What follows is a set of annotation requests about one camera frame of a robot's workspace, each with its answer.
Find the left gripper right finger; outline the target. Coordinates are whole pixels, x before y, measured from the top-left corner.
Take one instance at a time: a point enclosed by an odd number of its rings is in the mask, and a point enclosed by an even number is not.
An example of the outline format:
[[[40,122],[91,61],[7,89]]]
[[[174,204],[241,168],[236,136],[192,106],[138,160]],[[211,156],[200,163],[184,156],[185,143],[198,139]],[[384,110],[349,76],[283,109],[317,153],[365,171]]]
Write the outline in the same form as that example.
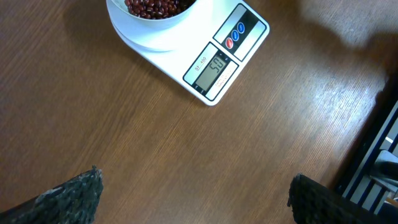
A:
[[[287,206],[292,209],[294,221],[300,224],[391,224],[393,222],[343,198],[303,174],[297,174],[292,179]]]

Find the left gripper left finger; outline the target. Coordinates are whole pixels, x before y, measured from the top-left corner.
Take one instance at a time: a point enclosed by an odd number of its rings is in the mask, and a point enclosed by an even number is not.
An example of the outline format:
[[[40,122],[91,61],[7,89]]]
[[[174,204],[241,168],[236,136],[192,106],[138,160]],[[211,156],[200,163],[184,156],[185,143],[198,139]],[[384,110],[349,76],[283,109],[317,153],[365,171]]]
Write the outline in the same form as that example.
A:
[[[92,224],[102,191],[102,171],[93,166],[63,184],[1,212],[1,224]]]

